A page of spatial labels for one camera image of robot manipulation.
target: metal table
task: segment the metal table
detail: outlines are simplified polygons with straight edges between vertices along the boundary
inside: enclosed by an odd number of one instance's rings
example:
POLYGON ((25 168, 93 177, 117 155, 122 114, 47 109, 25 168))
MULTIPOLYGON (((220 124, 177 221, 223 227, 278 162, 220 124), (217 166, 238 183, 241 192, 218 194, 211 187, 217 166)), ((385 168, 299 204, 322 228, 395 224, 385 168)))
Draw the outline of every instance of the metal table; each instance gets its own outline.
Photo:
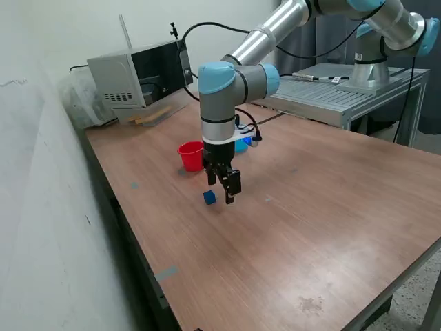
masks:
MULTIPOLYGON (((352 68, 352 65, 320 63, 299 73, 318 77, 351 76, 352 68)), ((377 96, 338 90, 337 85, 331 82, 299 81, 283 77, 276 94, 256 103, 350 130, 352 121, 406 94, 411 70, 404 72, 401 70, 402 68, 389 68, 391 75, 402 78, 402 82, 398 87, 377 96)), ((397 138, 401 145, 412 147, 415 141, 429 73, 429 69, 415 69, 409 100, 397 138)))

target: blue object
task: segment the blue object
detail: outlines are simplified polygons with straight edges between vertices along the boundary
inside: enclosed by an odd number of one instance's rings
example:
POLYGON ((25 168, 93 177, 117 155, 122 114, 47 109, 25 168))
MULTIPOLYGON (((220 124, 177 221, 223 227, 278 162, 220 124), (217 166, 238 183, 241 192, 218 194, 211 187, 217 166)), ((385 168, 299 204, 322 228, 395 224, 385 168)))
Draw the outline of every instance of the blue object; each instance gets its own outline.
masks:
POLYGON ((230 86, 236 78, 236 71, 230 62, 218 61, 199 67, 198 89, 200 93, 216 93, 230 86))
POLYGON ((371 26, 368 23, 364 23, 357 29, 357 37, 356 38, 360 38, 361 36, 364 36, 365 34, 371 32, 372 30, 373 29, 371 28, 371 26))
POLYGON ((242 153, 248 149, 248 144, 244 142, 244 139, 239 139, 234 142, 234 152, 242 153))
POLYGON ((423 57, 428 55, 435 45, 438 33, 440 31, 440 20, 431 18, 429 22, 426 22, 426 32, 424 38, 421 41, 420 49, 418 50, 417 56, 423 57))
POLYGON ((251 137, 246 137, 246 138, 242 138, 243 142, 246 143, 248 146, 251 146, 252 144, 252 139, 251 137))
POLYGON ((204 193, 204 200, 207 205, 212 205, 216 202, 216 195, 213 191, 207 191, 204 193))
POLYGON ((380 7, 386 0, 346 0, 358 12, 371 12, 380 7))
POLYGON ((280 75, 275 66, 272 64, 264 64, 263 69, 265 70, 265 74, 267 75, 267 95, 273 95, 277 92, 278 87, 280 86, 280 75))

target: table leg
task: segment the table leg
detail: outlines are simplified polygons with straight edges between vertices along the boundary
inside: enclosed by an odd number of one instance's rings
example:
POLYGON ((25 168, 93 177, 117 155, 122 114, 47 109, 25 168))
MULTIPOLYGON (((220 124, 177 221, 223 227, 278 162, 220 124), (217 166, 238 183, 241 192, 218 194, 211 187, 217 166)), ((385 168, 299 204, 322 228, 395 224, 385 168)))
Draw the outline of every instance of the table leg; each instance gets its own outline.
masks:
POLYGON ((432 299, 421 325, 421 331, 440 331, 441 329, 441 274, 433 290, 432 299))
POLYGON ((414 88, 409 93, 406 108, 402 117, 400 131, 398 132, 397 142, 400 145, 413 147, 418 124, 420 122, 421 107, 426 92, 426 83, 422 83, 418 88, 414 88))

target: blue joint cap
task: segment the blue joint cap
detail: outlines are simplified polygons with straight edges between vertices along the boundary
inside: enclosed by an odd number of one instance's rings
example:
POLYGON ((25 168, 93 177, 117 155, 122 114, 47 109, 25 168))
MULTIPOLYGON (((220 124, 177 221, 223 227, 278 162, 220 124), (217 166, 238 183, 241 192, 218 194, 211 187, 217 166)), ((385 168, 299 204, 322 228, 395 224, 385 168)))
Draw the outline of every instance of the blue joint cap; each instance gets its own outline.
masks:
POLYGON ((365 34, 371 32, 372 30, 373 29, 371 28, 371 26, 368 23, 364 23, 357 29, 357 37, 356 38, 360 38, 360 37, 364 36, 365 34))
POLYGON ((199 67, 198 89, 202 94, 216 93, 230 86, 236 78, 230 62, 210 62, 199 67))
POLYGON ((346 0, 358 12, 371 12, 380 7, 386 0, 346 0))
POLYGON ((264 64, 262 65, 265 70, 265 74, 267 75, 267 95, 273 95, 277 92, 278 87, 280 86, 280 75, 275 66, 272 64, 264 64))
POLYGON ((417 57, 428 55, 435 45, 438 33, 440 31, 440 20, 433 17, 426 21, 426 32, 418 49, 417 57))

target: white wall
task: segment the white wall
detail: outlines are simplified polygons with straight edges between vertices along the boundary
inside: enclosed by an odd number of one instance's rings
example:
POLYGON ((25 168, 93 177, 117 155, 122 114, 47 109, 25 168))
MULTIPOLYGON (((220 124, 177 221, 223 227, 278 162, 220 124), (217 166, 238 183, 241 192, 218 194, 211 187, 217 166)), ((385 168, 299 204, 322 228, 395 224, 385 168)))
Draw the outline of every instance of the white wall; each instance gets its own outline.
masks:
MULTIPOLYGON (((119 23, 125 17, 134 47, 172 40, 170 22, 184 34, 192 24, 218 21, 251 30, 275 8, 276 0, 20 0, 26 21, 44 51, 53 82, 86 59, 126 48, 119 23)), ((230 52, 243 34, 201 27, 188 37, 193 71, 230 52)))
POLYGON ((0 10, 0 85, 19 80, 0 87, 0 330, 140 330, 114 215, 15 6, 0 10))

